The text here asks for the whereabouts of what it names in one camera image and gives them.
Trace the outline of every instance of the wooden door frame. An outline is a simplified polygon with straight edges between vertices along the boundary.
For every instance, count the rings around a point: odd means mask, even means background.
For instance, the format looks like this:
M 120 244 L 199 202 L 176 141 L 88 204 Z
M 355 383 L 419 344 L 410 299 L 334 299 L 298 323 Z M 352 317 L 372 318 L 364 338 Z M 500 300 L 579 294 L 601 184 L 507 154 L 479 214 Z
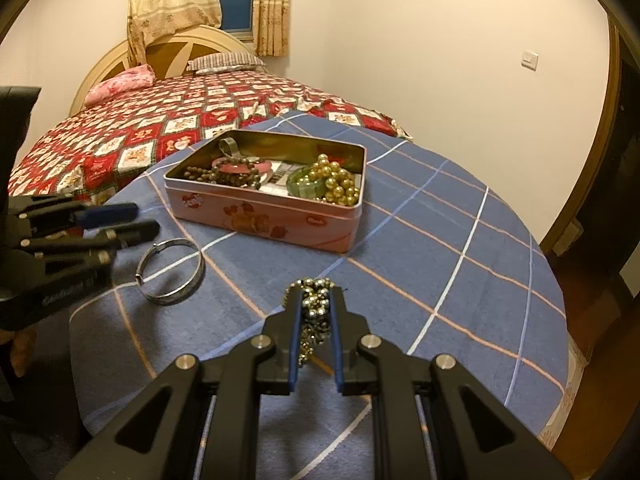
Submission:
M 593 138 L 591 150 L 584 163 L 582 172 L 575 183 L 569 198 L 562 211 L 556 218 L 545 237 L 540 242 L 540 249 L 549 254 L 556 242 L 560 239 L 564 230 L 575 218 L 584 204 L 591 187 L 600 171 L 602 161 L 609 146 L 613 126 L 618 112 L 618 98 L 620 96 L 620 79 L 622 75 L 622 62 L 620 61 L 620 34 L 618 28 L 609 17 L 609 79 L 602 104 L 600 123 Z

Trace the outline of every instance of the round table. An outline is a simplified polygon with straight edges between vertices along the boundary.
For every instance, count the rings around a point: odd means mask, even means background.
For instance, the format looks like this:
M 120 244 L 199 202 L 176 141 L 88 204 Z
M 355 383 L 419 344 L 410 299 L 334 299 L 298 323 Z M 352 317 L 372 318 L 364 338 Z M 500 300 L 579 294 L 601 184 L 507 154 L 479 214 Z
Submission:
M 158 240 L 193 239 L 206 275 L 182 303 L 148 303 L 134 284 L 145 244 L 121 251 L 113 287 L 73 310 L 72 367 L 87 428 L 97 433 L 176 356 L 212 358 L 259 333 L 293 280 L 327 275 L 374 333 L 416 356 L 455 355 L 538 434 L 564 393 L 568 334 L 558 283 L 516 214 L 455 163 L 407 140 L 299 112 L 252 129 L 367 148 L 355 247 L 333 254 L 175 219 L 162 178 L 197 145 L 147 170 L 112 202 L 137 202 L 141 218 L 160 222 Z M 159 254 L 148 269 L 154 286 L 170 290 L 190 275 L 196 258 L 186 255 Z M 317 356 L 295 394 L 262 398 L 259 479 L 373 477 L 370 402 L 335 391 L 330 346 Z

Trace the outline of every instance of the pink pillow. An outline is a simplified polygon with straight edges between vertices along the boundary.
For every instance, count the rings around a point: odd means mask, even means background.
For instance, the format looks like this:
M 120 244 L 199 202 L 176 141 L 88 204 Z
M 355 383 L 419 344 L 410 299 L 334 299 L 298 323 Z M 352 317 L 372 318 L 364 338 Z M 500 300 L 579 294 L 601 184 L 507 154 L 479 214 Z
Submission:
M 84 106 L 91 108 L 111 101 L 114 97 L 124 92 L 149 88 L 154 85 L 155 81 L 156 74 L 151 65 L 146 64 L 129 68 L 91 88 L 84 98 Z

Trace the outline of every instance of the yellow curtain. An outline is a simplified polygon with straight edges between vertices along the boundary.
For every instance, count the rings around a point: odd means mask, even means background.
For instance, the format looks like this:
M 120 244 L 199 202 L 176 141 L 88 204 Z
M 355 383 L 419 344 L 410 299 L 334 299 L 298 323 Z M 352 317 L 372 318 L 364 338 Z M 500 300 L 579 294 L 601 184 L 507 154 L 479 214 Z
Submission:
M 221 24 L 220 0 L 129 0 L 129 63 L 146 63 L 146 47 L 158 38 L 195 25 Z
M 254 46 L 258 56 L 289 53 L 290 0 L 254 0 Z

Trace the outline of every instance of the pillow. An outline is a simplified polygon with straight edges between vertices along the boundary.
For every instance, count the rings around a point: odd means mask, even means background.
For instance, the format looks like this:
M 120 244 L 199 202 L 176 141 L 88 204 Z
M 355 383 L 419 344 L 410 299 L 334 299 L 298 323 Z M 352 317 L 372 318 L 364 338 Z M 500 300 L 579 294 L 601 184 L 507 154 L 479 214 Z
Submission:
M 84 106 L 93 106 L 111 101 L 114 97 L 141 88 L 150 88 L 156 81 L 156 73 L 151 65 L 135 66 L 120 72 L 106 81 L 98 83 L 84 98 Z
M 219 52 L 192 59 L 187 65 L 187 70 L 197 72 L 205 68 L 221 68 L 223 66 L 264 66 L 264 61 L 248 52 Z
M 234 66 L 212 66 L 198 70 L 196 75 L 222 74 L 225 72 L 235 72 L 236 70 L 255 70 L 255 65 L 234 65 Z

